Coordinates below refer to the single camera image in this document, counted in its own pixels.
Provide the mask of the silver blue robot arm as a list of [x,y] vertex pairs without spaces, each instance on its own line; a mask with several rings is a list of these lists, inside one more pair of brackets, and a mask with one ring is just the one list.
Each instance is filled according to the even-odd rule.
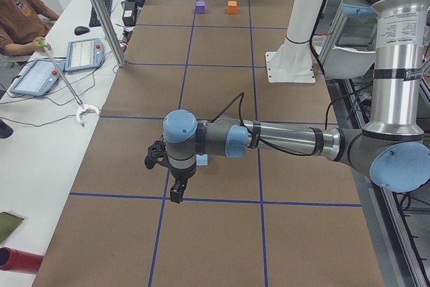
[[321,130],[223,116],[199,121],[186,110],[170,112],[159,162],[175,180],[171,201],[182,201],[198,155],[241,158],[256,148],[323,156],[397,193],[429,181],[429,148],[416,122],[429,0],[344,0],[344,5],[378,17],[370,121],[361,130]]

